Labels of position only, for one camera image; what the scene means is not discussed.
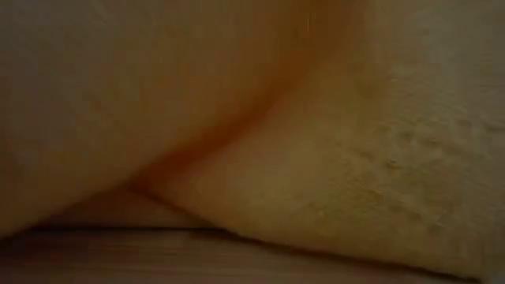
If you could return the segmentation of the yellow towel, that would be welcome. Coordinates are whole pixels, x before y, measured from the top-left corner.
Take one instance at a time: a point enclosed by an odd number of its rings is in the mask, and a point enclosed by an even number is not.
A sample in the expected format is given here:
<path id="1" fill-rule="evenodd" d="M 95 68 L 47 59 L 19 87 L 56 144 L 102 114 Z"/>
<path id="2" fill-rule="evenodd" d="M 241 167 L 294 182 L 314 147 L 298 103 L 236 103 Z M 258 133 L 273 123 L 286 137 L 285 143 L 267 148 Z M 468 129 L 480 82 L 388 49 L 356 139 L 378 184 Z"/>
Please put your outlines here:
<path id="1" fill-rule="evenodd" d="M 0 238 L 174 209 L 505 275 L 505 0 L 0 0 Z"/>

